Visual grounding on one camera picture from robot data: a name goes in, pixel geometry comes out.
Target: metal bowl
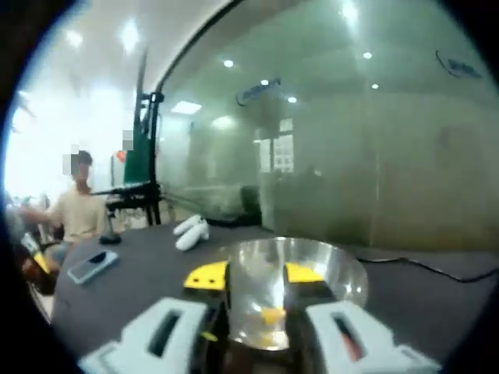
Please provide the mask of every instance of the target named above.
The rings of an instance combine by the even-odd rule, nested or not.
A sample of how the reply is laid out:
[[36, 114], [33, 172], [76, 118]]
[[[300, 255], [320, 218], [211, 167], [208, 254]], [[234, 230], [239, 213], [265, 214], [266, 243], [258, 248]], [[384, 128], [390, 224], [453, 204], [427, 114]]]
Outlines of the metal bowl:
[[283, 312], [286, 263], [321, 275], [338, 300], [366, 304], [366, 271], [355, 257], [333, 245], [297, 238], [255, 240], [231, 246], [228, 261], [229, 337], [252, 348], [280, 351], [289, 347]]

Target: glass wall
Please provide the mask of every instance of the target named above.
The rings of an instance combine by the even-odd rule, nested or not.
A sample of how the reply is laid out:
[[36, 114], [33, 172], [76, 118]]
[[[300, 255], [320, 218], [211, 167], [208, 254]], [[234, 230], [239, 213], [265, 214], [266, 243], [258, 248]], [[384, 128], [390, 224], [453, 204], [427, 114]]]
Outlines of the glass wall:
[[278, 235], [499, 243], [496, 86], [439, 2], [245, 0], [163, 93], [158, 179], [207, 216], [246, 188]]

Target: table surface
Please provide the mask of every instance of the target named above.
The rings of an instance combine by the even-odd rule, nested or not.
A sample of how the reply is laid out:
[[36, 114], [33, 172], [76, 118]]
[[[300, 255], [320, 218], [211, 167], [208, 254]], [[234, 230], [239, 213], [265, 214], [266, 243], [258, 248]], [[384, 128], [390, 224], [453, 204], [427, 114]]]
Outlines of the table surface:
[[[77, 358], [110, 340], [122, 328], [163, 297], [181, 297], [187, 275], [198, 266], [227, 258], [224, 248], [236, 242], [269, 238], [261, 228], [211, 228], [211, 237], [188, 252], [175, 248], [173, 226], [165, 224], [122, 233], [122, 243], [108, 247], [119, 261], [84, 286], [66, 271], [104, 247], [95, 241], [80, 244], [64, 262], [55, 288], [51, 324]], [[407, 256], [460, 277], [499, 266], [499, 257], [486, 252], [422, 253], [342, 247], [364, 258]], [[366, 264], [369, 298], [366, 310], [393, 329], [396, 341], [411, 345], [442, 362], [472, 328], [496, 277], [460, 284], [404, 263]]]

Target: game controller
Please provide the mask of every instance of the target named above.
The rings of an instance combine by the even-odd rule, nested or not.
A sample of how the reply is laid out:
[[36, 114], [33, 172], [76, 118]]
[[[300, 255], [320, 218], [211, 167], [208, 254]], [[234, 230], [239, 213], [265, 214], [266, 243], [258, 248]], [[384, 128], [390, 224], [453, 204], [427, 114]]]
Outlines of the game controller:
[[200, 215], [192, 216], [173, 230], [174, 235], [182, 235], [175, 243], [180, 251], [191, 249], [199, 240], [208, 240], [210, 231], [208, 223]]

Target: man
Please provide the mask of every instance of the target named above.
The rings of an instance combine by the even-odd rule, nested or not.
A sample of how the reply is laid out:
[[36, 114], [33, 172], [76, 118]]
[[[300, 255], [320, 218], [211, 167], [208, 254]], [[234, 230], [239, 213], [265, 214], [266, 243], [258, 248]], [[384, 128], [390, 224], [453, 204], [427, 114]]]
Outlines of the man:
[[[72, 155], [71, 174], [75, 182], [74, 188], [59, 197], [49, 213], [42, 213], [31, 208], [20, 208], [26, 221], [35, 224], [52, 223], [55, 227], [64, 225], [64, 239], [45, 252], [45, 259], [52, 271], [58, 271], [64, 258], [76, 244], [82, 240], [93, 238], [104, 232], [106, 227], [106, 208], [104, 201], [90, 195], [87, 184], [88, 173], [92, 165], [91, 155], [81, 150]], [[23, 270], [29, 271], [33, 265], [28, 262]]]

